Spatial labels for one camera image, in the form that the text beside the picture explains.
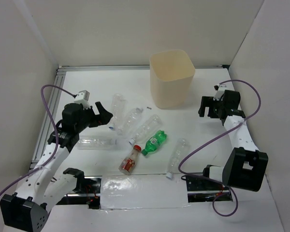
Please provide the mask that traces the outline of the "red label bottle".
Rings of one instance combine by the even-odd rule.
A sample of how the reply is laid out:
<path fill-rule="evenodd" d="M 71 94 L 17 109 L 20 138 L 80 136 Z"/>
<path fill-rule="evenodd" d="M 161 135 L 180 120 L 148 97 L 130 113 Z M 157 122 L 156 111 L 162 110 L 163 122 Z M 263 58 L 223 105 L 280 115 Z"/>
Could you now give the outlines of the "red label bottle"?
<path fill-rule="evenodd" d="M 140 146 L 135 145 L 131 152 L 122 161 L 121 165 L 118 168 L 119 171 L 125 175 L 130 175 L 136 166 L 138 155 L 141 150 L 142 149 Z"/>

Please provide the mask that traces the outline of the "green plastic bottle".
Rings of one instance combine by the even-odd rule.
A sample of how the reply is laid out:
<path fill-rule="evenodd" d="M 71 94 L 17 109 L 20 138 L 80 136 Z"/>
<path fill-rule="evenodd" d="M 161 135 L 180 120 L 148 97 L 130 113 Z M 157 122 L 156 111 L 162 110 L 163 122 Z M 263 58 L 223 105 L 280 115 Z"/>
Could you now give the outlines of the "green plastic bottle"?
<path fill-rule="evenodd" d="M 167 134 L 163 130 L 157 131 L 145 144 L 141 153 L 146 156 L 149 153 L 156 152 L 159 147 L 166 141 Z"/>

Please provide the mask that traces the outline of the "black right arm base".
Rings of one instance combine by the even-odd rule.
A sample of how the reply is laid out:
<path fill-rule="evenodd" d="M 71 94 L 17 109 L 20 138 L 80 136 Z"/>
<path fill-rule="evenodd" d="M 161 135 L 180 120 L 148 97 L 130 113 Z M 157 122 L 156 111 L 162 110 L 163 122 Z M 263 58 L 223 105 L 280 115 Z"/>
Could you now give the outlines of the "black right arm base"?
<path fill-rule="evenodd" d="M 222 196 L 217 201 L 232 201 L 232 194 L 228 187 L 187 175 L 181 176 L 181 180 L 186 183 L 189 203 L 212 202 L 216 196 L 221 194 Z"/>

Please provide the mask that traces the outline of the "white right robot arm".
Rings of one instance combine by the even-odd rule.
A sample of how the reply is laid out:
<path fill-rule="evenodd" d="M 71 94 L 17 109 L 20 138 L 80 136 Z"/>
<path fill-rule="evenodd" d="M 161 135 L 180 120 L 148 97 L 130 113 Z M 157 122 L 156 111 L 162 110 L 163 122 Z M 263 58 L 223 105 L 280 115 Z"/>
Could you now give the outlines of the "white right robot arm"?
<path fill-rule="evenodd" d="M 268 155 L 254 144 L 245 122 L 246 115 L 238 109 L 240 99 L 240 93 L 232 90 L 219 90 L 214 97 L 202 97 L 200 117 L 209 108 L 208 116 L 220 119 L 227 131 L 240 126 L 229 133 L 232 152 L 225 166 L 207 165 L 204 168 L 201 184 L 205 189 L 213 189 L 218 181 L 225 186 L 254 192 L 261 188 Z"/>

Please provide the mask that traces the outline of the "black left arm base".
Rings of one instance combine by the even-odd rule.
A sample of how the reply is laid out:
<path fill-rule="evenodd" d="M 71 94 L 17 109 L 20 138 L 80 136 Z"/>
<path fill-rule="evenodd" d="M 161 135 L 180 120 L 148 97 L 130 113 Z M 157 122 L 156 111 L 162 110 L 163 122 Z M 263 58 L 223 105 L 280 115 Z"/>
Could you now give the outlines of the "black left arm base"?
<path fill-rule="evenodd" d="M 82 189 L 78 192 L 69 192 L 57 205 L 83 205 L 88 209 L 100 209 L 101 179 L 101 176 L 86 176 Z"/>

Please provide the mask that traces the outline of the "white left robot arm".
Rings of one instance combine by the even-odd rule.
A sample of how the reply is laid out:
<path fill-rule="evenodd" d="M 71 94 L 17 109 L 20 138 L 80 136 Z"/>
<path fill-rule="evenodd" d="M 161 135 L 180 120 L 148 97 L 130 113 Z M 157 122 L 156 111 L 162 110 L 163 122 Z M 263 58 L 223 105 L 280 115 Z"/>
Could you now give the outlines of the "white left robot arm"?
<path fill-rule="evenodd" d="M 43 155 L 25 181 L 12 195 L 4 194 L 0 209 L 4 224 L 26 232 L 40 232 L 52 208 L 69 192 L 82 192 L 86 187 L 85 174 L 76 168 L 67 168 L 56 175 L 63 161 L 70 155 L 86 128 L 106 125 L 112 114 L 100 102 L 95 103 L 99 113 L 81 103 L 69 103 L 62 111 L 62 119 L 51 133 Z"/>

